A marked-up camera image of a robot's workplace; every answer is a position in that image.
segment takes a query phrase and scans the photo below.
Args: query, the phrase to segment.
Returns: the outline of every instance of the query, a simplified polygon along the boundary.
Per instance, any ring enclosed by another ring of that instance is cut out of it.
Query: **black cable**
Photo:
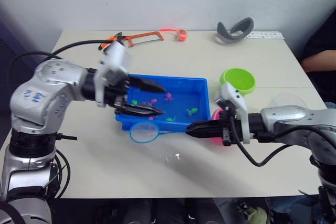
[[[113,40],[84,40],[84,41],[79,41],[79,42],[75,42],[72,44],[68,44],[64,47],[61,47],[59,49],[57,49],[56,51],[53,52],[54,55],[59,54],[60,52],[63,52],[71,47],[77,47],[80,45],[86,45],[86,44],[101,44],[101,43],[106,43],[106,44],[110,44],[112,43]]]
[[[71,175],[71,171],[70,171],[70,164],[67,160],[67,158],[65,157],[65,155],[60,152],[59,150],[56,150],[56,152],[58,153],[58,155],[60,155],[60,157],[64,160],[65,165],[67,166],[67,171],[68,171],[68,175],[67,175],[67,181],[65,182],[65,185],[62,189],[62,191],[60,192],[60,194],[57,196],[57,198],[59,199],[60,197],[62,197],[62,195],[64,194],[65,190],[67,189],[69,182],[70,182],[70,175]]]
[[[318,134],[320,137],[324,138],[336,150],[336,143],[327,134],[325,134],[321,130],[318,130],[317,128],[314,128],[312,126],[305,126],[305,125],[295,126],[293,128],[290,128],[288,130],[285,130],[285,131],[277,134],[275,136],[275,138],[279,138],[279,137],[285,136],[285,135],[287,135],[287,134],[289,134],[293,131],[299,131],[299,130],[311,131],[311,132],[314,132],[314,133]]]
[[[7,85],[8,85],[8,90],[9,90],[9,95],[10,96],[13,93],[12,92],[12,82],[11,82],[11,80],[12,80],[12,71],[13,71],[14,63],[17,60],[19,60],[20,58],[22,58],[23,56],[26,56],[26,55],[46,55],[46,56],[48,56],[49,59],[51,59],[51,58],[61,59],[60,57],[58,57],[54,54],[51,54],[49,52],[43,52],[43,51],[24,52],[23,54],[17,55],[13,60],[11,60],[11,62],[9,64],[9,67],[8,67],[8,71],[7,71]]]
[[[26,224],[18,210],[9,203],[0,201],[0,209],[11,217],[14,224]]]
[[[54,195],[52,196],[53,198],[55,198],[57,193],[59,192],[62,182],[62,165],[57,155],[55,155],[55,161],[58,166],[58,180],[57,180],[57,190],[54,192]]]
[[[232,134],[233,134],[233,139],[235,141],[235,143],[238,145],[239,149],[242,151],[242,153],[247,157],[247,159],[255,166],[261,167],[267,164],[268,161],[270,161],[275,155],[277,155],[279,152],[281,152],[282,150],[291,147],[292,145],[288,145],[285,144],[279,148],[277,148],[275,151],[273,151],[271,154],[269,154],[263,161],[261,161],[260,163],[258,163],[257,161],[255,161],[251,155],[247,152],[247,150],[243,147],[243,145],[241,144],[240,140],[239,140],[239,136],[236,130],[236,125],[235,125],[235,118],[233,115],[229,116],[229,120],[230,120],[230,124],[231,124],[231,128],[232,128]]]

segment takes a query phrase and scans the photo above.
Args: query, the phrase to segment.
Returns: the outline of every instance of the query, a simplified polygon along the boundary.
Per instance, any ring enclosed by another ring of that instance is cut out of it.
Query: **purple toy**
[[[173,101],[173,100],[174,100],[174,98],[173,98],[172,94],[168,92],[168,93],[166,94],[166,98],[164,99],[164,101],[165,101],[165,102],[171,102],[171,101]]]

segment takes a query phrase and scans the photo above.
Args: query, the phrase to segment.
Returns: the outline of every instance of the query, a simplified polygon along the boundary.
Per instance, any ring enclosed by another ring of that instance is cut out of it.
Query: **pink container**
[[[218,110],[216,110],[212,116],[211,116],[211,120],[218,120],[219,119],[219,113],[222,112],[223,109],[222,108],[219,108]],[[212,140],[218,144],[218,145],[221,145],[223,146],[223,139],[221,137],[212,137]]]

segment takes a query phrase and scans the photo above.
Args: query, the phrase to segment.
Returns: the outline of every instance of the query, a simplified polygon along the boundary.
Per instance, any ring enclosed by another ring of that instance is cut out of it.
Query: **blue plastic tub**
[[[128,91],[128,103],[131,103],[132,100],[142,103],[157,99],[153,106],[164,110],[165,113],[156,116],[153,120],[132,115],[116,115],[115,119],[122,123],[123,130],[129,131],[134,124],[146,121],[155,123],[161,131],[185,132],[189,124],[211,119],[206,79],[144,76],[140,74],[133,74],[133,76],[156,81],[172,94],[173,100],[170,102],[164,101],[166,93],[144,92],[131,87]],[[197,108],[198,111],[189,116],[187,110],[191,108]],[[166,121],[167,118],[174,117],[175,121]]]

